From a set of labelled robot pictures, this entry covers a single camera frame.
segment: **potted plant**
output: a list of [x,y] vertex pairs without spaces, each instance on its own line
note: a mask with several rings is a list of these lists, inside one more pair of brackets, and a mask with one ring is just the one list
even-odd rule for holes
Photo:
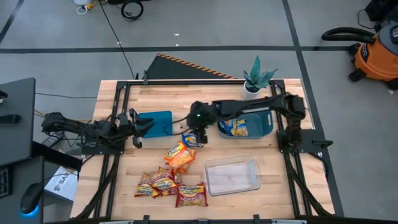
[[271,78],[274,76],[277,69],[271,72],[260,73],[260,58],[257,55],[254,60],[253,67],[250,75],[247,71],[243,70],[244,79],[246,80],[243,85],[243,99],[252,100],[255,99],[261,88],[266,88]]

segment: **butcher block tabletop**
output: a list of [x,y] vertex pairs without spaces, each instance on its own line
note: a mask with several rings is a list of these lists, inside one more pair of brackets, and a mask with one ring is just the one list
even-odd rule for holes
[[[93,120],[106,119],[112,113],[117,82],[117,80],[101,82]],[[300,79],[285,79],[284,82],[286,92],[305,98]],[[119,105],[123,102],[123,91]],[[271,96],[270,88],[261,90],[259,97],[264,96]],[[176,121],[189,113],[190,105],[194,101],[211,103],[214,100],[242,99],[242,85],[134,85],[129,92],[127,108],[134,108],[137,113],[171,111],[173,120]],[[307,110],[307,116],[302,121],[302,129],[313,127],[310,117]],[[168,168],[164,156],[171,147],[181,141],[181,136],[142,139],[141,149],[135,148],[129,138],[119,161],[111,219],[142,220],[144,215],[149,215],[151,220],[225,220],[253,219],[254,214],[259,214],[264,219],[294,218],[284,157],[278,150],[275,134],[277,129],[275,113],[273,113],[273,122],[274,130],[260,139],[223,139],[219,137],[216,126],[206,130],[208,144],[203,148],[197,148],[196,159],[190,164],[187,174],[182,175],[184,184],[195,185],[204,181],[206,161],[236,156],[253,156],[259,166],[261,177],[259,190],[215,197],[207,194],[208,207],[175,208],[176,195],[155,199],[134,197],[143,172],[156,171],[159,166]],[[185,121],[173,126],[175,133],[185,129]],[[333,213],[322,162],[309,154],[300,155],[308,189],[328,212]],[[71,217],[77,216],[97,191],[102,162],[103,156],[94,156],[81,168]],[[300,212],[304,214],[302,194],[297,186],[296,189]],[[101,215],[105,214],[107,199],[108,190],[103,197]]]

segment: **computer mouse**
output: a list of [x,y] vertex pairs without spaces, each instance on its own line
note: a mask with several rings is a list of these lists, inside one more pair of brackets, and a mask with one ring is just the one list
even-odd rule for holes
[[39,204],[39,200],[43,193],[43,185],[41,183],[31,184],[25,191],[21,199],[21,212],[29,214],[33,212]]

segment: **clear plastic container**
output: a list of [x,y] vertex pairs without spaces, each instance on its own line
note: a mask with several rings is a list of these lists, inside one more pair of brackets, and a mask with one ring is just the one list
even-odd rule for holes
[[231,157],[205,163],[205,180],[211,196],[258,190],[260,170],[254,157]]

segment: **blue light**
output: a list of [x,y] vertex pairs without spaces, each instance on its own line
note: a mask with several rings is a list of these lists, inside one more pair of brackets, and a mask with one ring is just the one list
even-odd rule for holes
[[32,212],[25,214],[21,212],[21,216],[24,218],[32,218],[35,217],[39,212],[39,205],[36,206],[35,210],[33,210]]

